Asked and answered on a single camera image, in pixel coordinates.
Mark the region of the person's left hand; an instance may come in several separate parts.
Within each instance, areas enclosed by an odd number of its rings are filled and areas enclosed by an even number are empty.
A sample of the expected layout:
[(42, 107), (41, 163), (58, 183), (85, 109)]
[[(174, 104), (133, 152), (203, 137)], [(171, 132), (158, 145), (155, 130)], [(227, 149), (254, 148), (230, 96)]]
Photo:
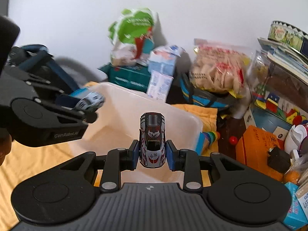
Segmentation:
[(3, 164), (5, 157), (11, 152), (12, 137), (4, 128), (0, 130), (0, 165)]

